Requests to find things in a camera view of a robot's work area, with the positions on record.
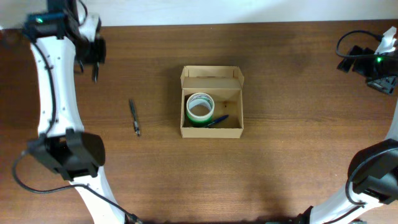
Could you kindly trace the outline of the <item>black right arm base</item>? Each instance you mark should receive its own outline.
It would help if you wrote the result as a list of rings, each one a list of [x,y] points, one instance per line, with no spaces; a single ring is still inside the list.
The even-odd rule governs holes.
[[[336,223],[338,221],[341,221],[342,219],[346,218],[348,215],[351,215],[352,213],[356,212],[359,210],[360,206],[355,206],[352,208],[350,211],[346,212],[344,215],[332,220],[328,221],[327,224],[332,224]],[[310,223],[310,214],[313,209],[313,206],[310,206],[306,209],[304,213],[300,213],[297,217],[285,221],[275,221],[275,222],[265,222],[265,224],[309,224]]]

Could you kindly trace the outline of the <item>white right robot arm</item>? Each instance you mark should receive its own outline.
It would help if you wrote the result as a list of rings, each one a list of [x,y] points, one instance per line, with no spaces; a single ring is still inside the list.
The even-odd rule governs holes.
[[[352,47],[337,69],[355,72],[368,87],[386,95],[397,89],[397,28],[383,34],[369,33],[379,45],[376,50]],[[360,150],[352,158],[345,184],[327,201],[310,206],[292,223],[358,223],[365,212],[397,200],[397,116],[394,115],[385,139]]]

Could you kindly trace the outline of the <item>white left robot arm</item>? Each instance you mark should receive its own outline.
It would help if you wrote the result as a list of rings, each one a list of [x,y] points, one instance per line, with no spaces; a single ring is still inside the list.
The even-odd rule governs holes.
[[[83,199],[95,223],[139,223],[116,201],[104,171],[102,139],[85,131],[78,112],[75,67],[92,66],[97,81],[106,58],[101,19],[83,1],[48,1],[45,12],[29,14],[23,33],[30,42],[39,83],[38,137],[31,155],[67,182]]]

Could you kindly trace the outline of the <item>white masking tape roll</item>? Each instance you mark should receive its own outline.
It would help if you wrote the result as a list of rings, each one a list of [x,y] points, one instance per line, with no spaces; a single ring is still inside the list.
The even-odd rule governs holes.
[[[195,114],[193,112],[193,109],[197,106],[204,107],[208,111],[203,115]],[[207,93],[194,93],[188,98],[185,107],[186,107],[186,114],[190,114],[194,117],[209,116],[214,114],[215,102],[214,99]]]

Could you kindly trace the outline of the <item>black mechanical pencil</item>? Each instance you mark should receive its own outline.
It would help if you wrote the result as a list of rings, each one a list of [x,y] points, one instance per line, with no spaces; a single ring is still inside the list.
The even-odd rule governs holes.
[[[139,129],[139,123],[137,120],[136,110],[135,110],[134,102],[132,99],[129,100],[129,105],[130,105],[131,114],[132,114],[133,121],[134,121],[134,131],[137,134],[137,136],[140,137],[141,133],[140,133],[140,129]]]

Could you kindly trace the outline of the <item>black white marker pen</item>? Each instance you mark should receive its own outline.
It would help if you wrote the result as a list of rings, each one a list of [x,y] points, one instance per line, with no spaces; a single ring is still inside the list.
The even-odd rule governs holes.
[[[99,65],[100,65],[99,62],[96,62],[96,63],[93,65],[91,79],[92,79],[92,81],[93,81],[94,83],[97,83],[97,82],[98,82]]]

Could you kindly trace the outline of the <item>green tape roll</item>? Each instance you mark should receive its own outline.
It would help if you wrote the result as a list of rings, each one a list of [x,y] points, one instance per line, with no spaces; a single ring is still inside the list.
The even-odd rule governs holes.
[[[210,124],[211,121],[212,121],[212,117],[213,117],[212,115],[194,117],[194,116],[192,116],[190,114],[187,114],[188,122],[192,126],[197,127],[197,128],[200,128],[200,127],[203,127],[203,126],[205,126],[207,124]]]

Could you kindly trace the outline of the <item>brown cardboard box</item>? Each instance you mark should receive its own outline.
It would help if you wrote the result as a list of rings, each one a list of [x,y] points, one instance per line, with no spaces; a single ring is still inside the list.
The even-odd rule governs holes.
[[[243,129],[244,76],[234,66],[185,66],[180,77],[182,105],[180,130],[183,138],[240,138]],[[209,128],[194,127],[188,122],[186,103],[194,93],[207,93],[215,102],[212,121],[223,115],[229,117]],[[208,110],[197,106],[193,112],[203,115]]]

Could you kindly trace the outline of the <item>blue pen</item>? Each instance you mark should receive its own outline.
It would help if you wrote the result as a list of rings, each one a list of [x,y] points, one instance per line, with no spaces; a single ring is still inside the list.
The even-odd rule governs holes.
[[[229,117],[228,114],[223,115],[223,116],[221,116],[221,117],[219,117],[219,118],[216,118],[215,120],[211,121],[210,123],[204,125],[203,127],[204,127],[204,128],[209,128],[209,127],[211,127],[211,126],[214,126],[214,125],[216,125],[216,124],[218,124],[218,123],[224,121],[224,120],[227,119],[228,117]]]

